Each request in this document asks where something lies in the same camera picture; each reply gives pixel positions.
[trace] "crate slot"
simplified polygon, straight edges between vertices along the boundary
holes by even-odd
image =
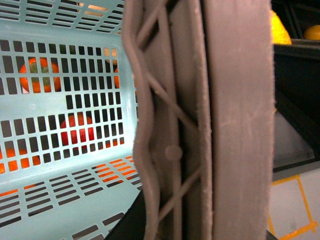
[[[111,188],[111,187],[114,187],[114,186],[116,186],[116,185],[118,185],[118,184],[121,184],[121,183],[123,183],[123,182],[124,182],[123,180],[118,180],[118,181],[109,183],[109,184],[107,184],[106,186],[107,186],[108,188]]]
[[[94,238],[91,238],[90,240],[104,240],[105,237],[103,235],[98,235],[98,236],[95,236]]]
[[[79,199],[79,198],[80,198],[80,196],[79,196],[79,195],[77,195],[77,196],[73,196],[73,197],[68,198],[68,199],[65,199],[65,200],[63,200],[63,201],[59,201],[59,202],[58,202],[58,204],[59,204],[59,206],[61,206],[61,205],[64,205],[64,204],[67,204],[67,203],[73,202],[73,201],[75,201],[75,200],[77,200],[77,199]]]
[[[12,208],[12,207],[17,206],[19,204],[20,204],[19,201],[15,201],[15,202],[9,203],[7,205],[2,205],[2,206],[0,206],[0,211],[8,209],[8,208]]]
[[[46,199],[43,199],[43,200],[41,200],[41,201],[37,201],[37,202],[34,202],[34,203],[32,203],[32,204],[29,204],[29,205],[26,206],[26,208],[27,208],[27,209],[31,209],[31,208],[37,207],[37,206],[39,206],[39,205],[46,204],[46,203],[48,203],[48,202],[50,202],[50,201],[51,201],[50,198],[46,198]]]
[[[43,186],[43,187],[37,188],[37,189],[35,189],[35,190],[27,191],[27,192],[25,192],[24,194],[25,194],[25,195],[34,194],[34,193],[36,193],[36,192],[40,192],[40,191],[45,190],[45,189],[47,189],[47,187],[46,187],[46,186]]]
[[[70,194],[74,194],[74,193],[76,193],[77,192],[77,190],[71,190],[71,191],[66,191],[66,192],[64,192],[64,193],[61,193],[61,194],[58,194],[58,195],[56,195],[55,197],[57,198],[57,199],[60,199],[60,198],[62,198],[62,197],[65,197],[65,196],[68,196],[68,195],[70,195]]]
[[[88,196],[88,195],[91,195],[91,194],[95,194],[95,193],[97,193],[97,192],[100,192],[100,191],[102,191],[102,190],[103,190],[102,187],[98,187],[98,188],[95,188],[95,189],[93,189],[93,190],[90,190],[90,191],[85,192],[84,195],[85,195],[85,196]]]
[[[98,230],[98,226],[97,225],[93,225],[91,227],[88,227],[88,228],[80,231],[80,232],[77,232],[77,233],[73,234],[72,238],[74,240],[76,240],[76,239],[82,238],[84,236],[87,236],[87,235],[89,235],[89,234],[91,234],[91,233],[93,233],[93,232],[95,232],[97,230]]]
[[[20,220],[21,220],[21,216],[17,216],[17,217],[15,217],[13,219],[10,219],[10,220],[4,221],[4,222],[0,222],[0,228],[5,227],[5,226],[7,226],[9,224],[16,223],[16,222],[18,222]]]
[[[112,223],[114,223],[115,221],[117,220],[120,220],[125,214],[123,212],[120,212],[110,218],[107,218],[106,220],[103,220],[102,223],[107,226],[107,225],[110,225]]]
[[[11,216],[11,215],[14,215],[14,214],[17,214],[17,213],[20,213],[20,211],[21,211],[20,208],[16,208],[14,210],[2,213],[2,214],[0,214],[0,219],[3,219],[5,217]]]
[[[0,199],[0,204],[8,202],[8,201],[13,200],[13,199],[17,199],[18,197],[19,197],[18,195],[14,195],[14,196],[10,196],[10,197],[7,197],[7,198]]]
[[[42,208],[37,209],[37,210],[35,210],[35,211],[29,212],[29,213],[28,213],[28,217],[32,217],[32,216],[34,216],[34,215],[43,213],[43,212],[48,211],[48,210],[53,209],[53,208],[54,208],[54,206],[52,206],[52,205],[42,207]]]
[[[70,179],[67,179],[67,180],[57,182],[57,183],[53,183],[53,184],[51,184],[51,186],[56,187],[56,186],[59,186],[59,185],[65,184],[65,183],[69,183],[69,182],[70,182]]]
[[[93,183],[91,183],[91,184],[82,186],[82,187],[81,187],[81,190],[86,190],[86,189],[92,188],[92,187],[97,186],[97,185],[99,185],[99,183],[96,181],[96,182],[93,182]]]
[[[49,193],[48,192],[43,192],[41,194],[38,194],[38,195],[35,195],[35,196],[31,196],[31,197],[27,197],[25,199],[26,202],[29,202],[29,201],[32,201],[32,200],[36,200],[36,199],[39,199],[39,198],[42,198],[44,196],[48,196]]]

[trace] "plastic rib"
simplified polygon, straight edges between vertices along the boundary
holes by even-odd
[[[166,93],[171,98],[172,103],[177,104],[177,93],[175,86],[175,74],[173,67],[173,53],[171,48],[171,38],[170,38],[170,27],[168,22],[168,13],[166,6],[162,6],[158,15],[158,25],[159,25],[159,35],[161,37],[162,51],[166,56],[168,56],[168,61],[165,61],[165,68],[168,70],[165,73],[167,82],[165,84]],[[170,143],[174,145],[179,145],[179,128],[178,119],[175,111],[169,109],[168,120],[170,124]],[[181,162],[179,160],[173,161],[172,166],[172,194],[176,195],[181,188],[182,173],[181,173]],[[177,199],[173,207],[173,239],[182,240],[182,199]]]
[[[161,208],[159,212],[159,222],[164,219],[164,217],[173,209],[177,200],[180,200],[187,191],[191,188],[191,186],[200,178],[200,167],[198,167],[191,176],[187,178],[182,184],[180,190],[176,193],[176,195],[172,196],[166,204]]]
[[[159,11],[163,6],[165,6],[169,0],[161,0],[158,5],[155,7],[155,9],[152,11],[150,16],[147,18],[147,20],[144,22],[142,25],[140,31],[136,35],[136,43],[139,48],[142,48],[143,45],[146,43],[148,37],[151,34],[151,29],[155,25],[157,19],[158,19],[158,14]]]
[[[194,134],[198,135],[199,133],[197,124],[191,120],[175,102],[171,101],[166,90],[164,90],[164,88],[159,84],[154,76],[151,75],[150,72],[147,72],[146,76],[148,78],[150,87],[154,90],[155,94],[157,94],[170,108],[172,108],[176,116],[181,120],[182,123],[185,124],[186,127],[193,131]]]

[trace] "plastic crate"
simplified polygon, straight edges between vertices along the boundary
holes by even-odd
[[[137,104],[120,35],[123,8],[123,0],[0,0],[1,239],[104,239],[139,193],[132,158]],[[38,69],[46,58],[59,72],[27,67],[19,73],[30,58]],[[41,92],[30,82],[30,92],[23,89],[21,77],[39,78]],[[42,82],[48,77],[51,92]],[[61,128],[78,113],[92,123]],[[87,141],[80,141],[80,129]]]

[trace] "orange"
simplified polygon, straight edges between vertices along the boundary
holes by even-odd
[[[27,151],[24,149],[19,150],[20,155],[24,155],[27,154]],[[12,158],[16,156],[15,150],[12,148],[9,148],[6,150],[6,155],[8,158]],[[0,159],[3,158],[2,152],[0,151]],[[21,160],[21,167],[23,169],[25,168],[29,168],[30,167],[30,163],[29,163],[29,158],[22,158]],[[38,156],[33,156],[32,157],[32,162],[33,165],[39,165],[40,164],[40,158]],[[8,166],[9,166],[9,171],[16,171],[18,170],[18,163],[16,160],[11,160],[8,162]],[[4,164],[0,164],[0,174],[5,173],[5,165]]]
[[[76,119],[74,115],[71,115],[68,117],[68,122],[69,122],[69,127],[75,127],[76,126]],[[87,124],[92,124],[92,119],[91,117],[87,116],[86,117],[86,123]],[[82,113],[78,113],[78,126],[83,126],[85,125],[85,118],[84,115]],[[67,127],[67,123],[66,121],[63,121],[63,123],[61,124],[60,128],[65,129]],[[89,135],[89,141],[92,141],[93,139],[95,139],[95,135],[94,135],[94,128],[93,127],[89,127],[88,128],[88,135]],[[78,143],[78,138],[77,138],[77,131],[76,130],[72,130],[71,132],[71,142],[72,144],[77,144]],[[80,129],[80,142],[83,143],[86,141],[86,131],[85,129]],[[61,133],[61,138],[62,138],[62,143],[63,145],[68,145],[69,141],[68,141],[68,134],[66,131]]]
[[[119,76],[114,76],[114,85],[117,89],[120,88]]]
[[[118,141],[117,140],[113,140],[113,146],[117,146],[118,145]],[[105,145],[106,148],[111,148],[111,143],[108,142],[106,145]]]
[[[44,57],[40,57],[40,65],[41,65],[41,72],[42,73],[48,73],[49,72],[49,69],[48,69],[48,61],[46,58]],[[59,68],[58,66],[55,64],[55,63],[51,63],[51,67],[52,67],[52,72],[53,73],[59,73]],[[29,68],[30,68],[30,72],[31,73],[38,73],[38,68],[37,68],[37,60],[36,58],[31,58],[29,60]],[[19,73],[21,74],[25,74],[27,73],[27,67],[26,65],[24,64]],[[35,93],[40,93],[40,82],[39,82],[39,77],[31,77],[31,82],[32,82],[32,88],[33,88],[33,91]],[[29,85],[28,85],[28,78],[27,77],[20,77],[20,83],[21,83],[21,86],[27,90],[28,92],[29,91]],[[51,92],[51,86],[50,86],[50,78],[49,77],[44,77],[43,78],[43,83],[44,83],[44,92],[46,93],[49,93]],[[55,77],[53,79],[53,83],[54,83],[54,89],[57,91],[60,89],[61,87],[61,83],[60,83],[60,77]]]
[[[304,39],[307,40],[320,40],[320,25],[309,27],[303,33]]]

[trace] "red apple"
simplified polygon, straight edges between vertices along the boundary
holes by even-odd
[[[84,119],[84,115],[82,113],[78,113],[78,126],[83,126],[85,125],[85,119]],[[69,122],[69,127],[75,127],[76,126],[76,120],[75,120],[75,116],[71,115],[68,117],[68,122]],[[92,124],[92,119],[91,117],[87,116],[86,117],[86,123],[87,124]],[[60,128],[65,129],[67,127],[67,123],[66,121],[63,121],[63,123],[61,124]],[[86,130],[84,128],[79,130],[80,132],[80,142],[83,143],[85,142],[86,139]],[[89,135],[89,141],[92,141],[95,139],[94,136],[94,128],[93,127],[89,127],[87,129],[88,131],[88,135]],[[77,130],[72,130],[70,131],[71,133],[71,142],[72,144],[77,144],[78,143],[78,138],[77,138]],[[66,131],[61,133],[61,138],[62,138],[62,143],[63,145],[68,145],[69,141],[68,141],[68,134]]]

